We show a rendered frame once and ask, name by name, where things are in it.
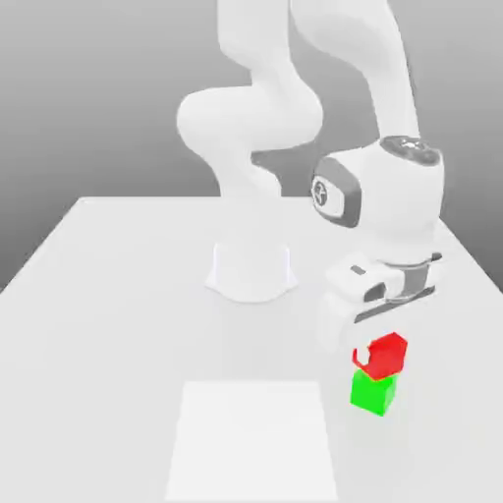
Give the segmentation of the small green cube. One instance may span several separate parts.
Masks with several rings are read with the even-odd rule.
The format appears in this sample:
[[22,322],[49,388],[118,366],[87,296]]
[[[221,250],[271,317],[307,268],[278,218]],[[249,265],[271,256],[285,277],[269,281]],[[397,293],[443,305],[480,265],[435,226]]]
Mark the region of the small green cube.
[[394,400],[397,381],[397,375],[373,380],[363,370],[357,370],[353,375],[350,403],[383,417]]

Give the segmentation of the small red cube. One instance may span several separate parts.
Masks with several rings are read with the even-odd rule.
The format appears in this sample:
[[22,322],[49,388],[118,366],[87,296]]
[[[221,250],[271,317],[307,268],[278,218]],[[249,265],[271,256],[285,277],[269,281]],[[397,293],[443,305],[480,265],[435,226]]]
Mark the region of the small red cube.
[[408,341],[396,332],[373,340],[367,347],[368,361],[361,363],[358,350],[352,354],[353,364],[374,381],[400,373],[404,367]]

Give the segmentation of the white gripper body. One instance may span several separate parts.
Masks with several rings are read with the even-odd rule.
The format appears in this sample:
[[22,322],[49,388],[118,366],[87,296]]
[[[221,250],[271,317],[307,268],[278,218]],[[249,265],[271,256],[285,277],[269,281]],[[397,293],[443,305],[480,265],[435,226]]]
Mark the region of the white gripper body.
[[378,299],[363,304],[350,302],[336,292],[327,291],[317,305],[317,341],[325,351],[335,352],[354,324],[425,298],[435,290],[435,286],[426,287],[407,299]]

